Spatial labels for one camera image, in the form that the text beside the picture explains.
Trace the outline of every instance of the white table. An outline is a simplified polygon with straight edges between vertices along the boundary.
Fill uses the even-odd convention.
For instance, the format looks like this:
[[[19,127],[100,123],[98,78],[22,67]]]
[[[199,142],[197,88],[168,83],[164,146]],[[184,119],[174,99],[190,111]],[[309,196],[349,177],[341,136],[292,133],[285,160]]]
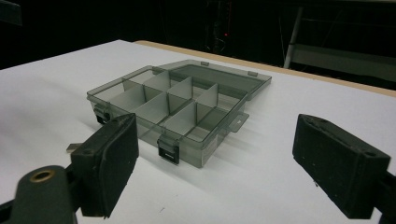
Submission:
[[[267,74],[272,84],[247,102],[247,122],[202,169],[184,161],[175,166],[139,140],[140,157],[111,218],[78,211],[79,223],[378,222],[377,210],[371,220],[347,219],[291,150],[297,116],[304,113],[395,159],[395,91],[145,41],[114,41],[0,71],[0,203],[14,198],[28,172],[70,164],[67,146],[101,127],[87,91],[146,65],[186,59]],[[395,161],[389,171],[396,174]]]

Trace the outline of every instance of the table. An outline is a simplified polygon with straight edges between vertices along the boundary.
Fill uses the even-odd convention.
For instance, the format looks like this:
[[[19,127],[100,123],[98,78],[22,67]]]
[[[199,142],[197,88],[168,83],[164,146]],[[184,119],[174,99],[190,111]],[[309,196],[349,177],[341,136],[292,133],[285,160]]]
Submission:
[[[294,161],[298,114],[327,119],[396,157],[396,92],[147,41],[114,41],[0,71],[0,203],[19,179],[70,163],[65,149],[101,125],[86,92],[146,65],[194,59],[259,72],[272,83],[247,102],[249,119],[202,169],[140,158],[110,219],[79,223],[377,223],[349,220]],[[392,161],[389,172],[396,174]]]

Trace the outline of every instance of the open lid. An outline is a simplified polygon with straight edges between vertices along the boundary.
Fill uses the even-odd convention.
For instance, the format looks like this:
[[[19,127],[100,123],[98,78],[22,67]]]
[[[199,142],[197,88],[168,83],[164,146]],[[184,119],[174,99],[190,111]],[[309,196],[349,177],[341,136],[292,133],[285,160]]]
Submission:
[[[246,91],[248,100],[251,100],[271,82],[271,77],[267,75],[195,60],[168,63],[160,67],[176,76],[196,77],[201,80]]]

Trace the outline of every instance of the transparent plastic box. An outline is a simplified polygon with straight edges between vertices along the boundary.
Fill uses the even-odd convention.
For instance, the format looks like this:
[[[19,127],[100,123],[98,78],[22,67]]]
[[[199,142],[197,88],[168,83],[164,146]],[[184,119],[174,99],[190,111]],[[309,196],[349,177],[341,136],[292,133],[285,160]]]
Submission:
[[[245,102],[271,77],[192,60],[146,66],[88,91],[101,123],[136,113],[138,137],[163,158],[203,167],[248,114]]]

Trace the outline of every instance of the plastic organizer box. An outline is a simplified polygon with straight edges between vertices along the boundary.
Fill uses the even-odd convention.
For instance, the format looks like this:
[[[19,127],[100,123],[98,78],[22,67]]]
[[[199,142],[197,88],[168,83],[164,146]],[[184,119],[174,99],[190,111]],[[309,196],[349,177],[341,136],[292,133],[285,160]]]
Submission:
[[[135,113],[138,137],[159,155],[203,167],[229,132],[248,114],[245,102],[271,77],[192,60],[146,66],[88,91],[101,123]]]

